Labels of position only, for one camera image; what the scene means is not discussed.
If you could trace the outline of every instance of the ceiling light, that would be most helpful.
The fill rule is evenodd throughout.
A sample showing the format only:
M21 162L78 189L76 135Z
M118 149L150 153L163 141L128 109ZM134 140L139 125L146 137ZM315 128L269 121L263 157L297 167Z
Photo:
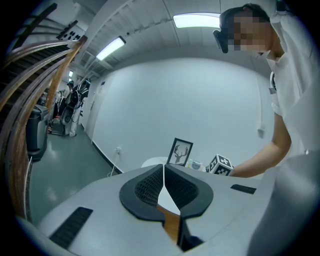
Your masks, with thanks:
M102 61L105 57L112 54L115 50L124 46L125 43L126 43L126 41L121 36L119 36L117 39L115 39L111 43L109 43L102 51L100 51L96 57L100 61Z
M173 16L175 26L180 28L209 27L220 28L218 13L185 13Z

